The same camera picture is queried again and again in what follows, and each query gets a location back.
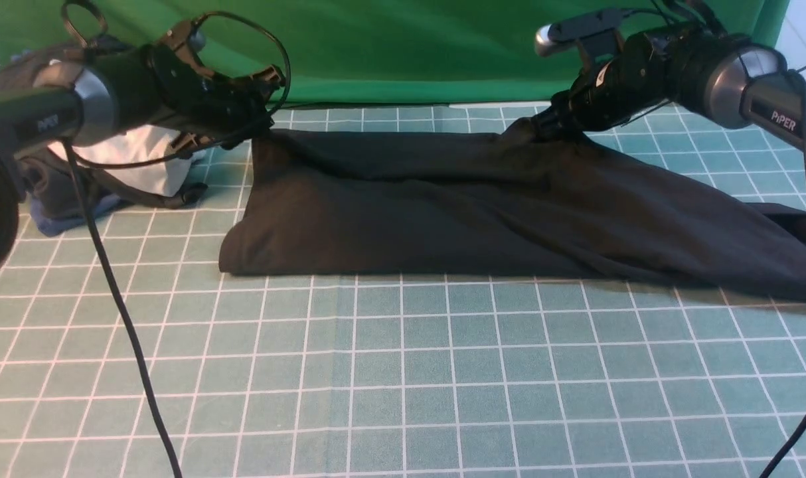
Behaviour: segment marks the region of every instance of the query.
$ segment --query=black cloth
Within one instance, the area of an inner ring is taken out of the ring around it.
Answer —
[[[719,285],[806,301],[806,212],[585,136],[272,130],[224,237],[234,275],[448,273]]]

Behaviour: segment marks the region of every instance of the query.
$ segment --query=white bag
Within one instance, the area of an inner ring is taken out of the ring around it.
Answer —
[[[131,129],[125,134],[118,134],[97,145],[73,149],[91,163],[142,163],[142,161],[157,159],[169,154],[167,150],[170,143],[177,136],[179,136],[178,131],[145,125]],[[59,158],[66,160],[64,146],[59,142],[50,144],[48,148]],[[208,151],[199,151],[191,159],[176,158],[166,161],[166,163],[133,167],[132,169],[106,169],[106,172],[128,187],[158,196],[172,197],[184,184],[188,172],[191,170],[191,164],[202,159],[206,152]]]

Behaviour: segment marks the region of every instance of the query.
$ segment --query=teal cutting mat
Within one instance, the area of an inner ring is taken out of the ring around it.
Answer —
[[[282,112],[278,127],[499,132],[542,106]],[[675,108],[604,145],[804,207],[801,154]],[[806,409],[806,305],[552,278],[236,279],[248,148],[197,208],[100,221],[187,477],[756,477]],[[23,215],[0,273],[0,477],[169,476],[84,229]],[[806,477],[806,435],[777,477]]]

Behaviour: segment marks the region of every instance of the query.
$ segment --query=green screen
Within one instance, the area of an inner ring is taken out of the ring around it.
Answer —
[[[706,0],[730,31],[774,45],[789,0]],[[576,77],[576,51],[539,58],[542,25],[607,7],[649,7],[646,0],[95,0],[109,33],[140,44],[178,21],[218,9],[268,28],[291,57],[297,103],[452,103],[547,100]],[[24,49],[69,39],[60,1],[0,1],[0,61]],[[96,22],[72,7],[76,24]],[[624,36],[661,20],[628,19]],[[203,60],[230,75],[282,65],[262,35],[223,19],[205,28]]]

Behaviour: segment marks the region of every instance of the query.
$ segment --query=cutting mat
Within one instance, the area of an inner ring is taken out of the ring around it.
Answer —
[[[541,105],[282,112],[278,127],[499,132]],[[674,107],[598,142],[804,208],[801,154]],[[100,221],[185,476],[756,477],[806,409],[806,305],[617,281],[230,278],[248,147],[196,208]],[[23,215],[0,273],[0,477],[169,468],[86,230]],[[806,477],[806,436],[777,477]]]

